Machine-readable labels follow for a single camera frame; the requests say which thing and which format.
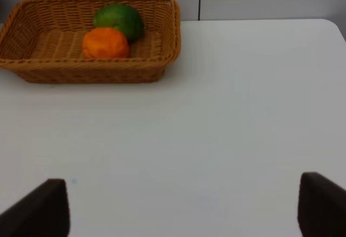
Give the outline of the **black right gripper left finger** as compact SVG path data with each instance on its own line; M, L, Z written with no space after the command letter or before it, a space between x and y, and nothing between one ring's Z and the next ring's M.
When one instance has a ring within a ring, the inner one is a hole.
M70 209L63 179L48 179L1 213L1 236L68 236Z

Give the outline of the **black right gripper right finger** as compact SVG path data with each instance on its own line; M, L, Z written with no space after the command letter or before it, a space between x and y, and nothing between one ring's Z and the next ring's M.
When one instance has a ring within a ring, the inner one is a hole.
M317 172L303 173L297 221L304 237L345 236L345 189Z

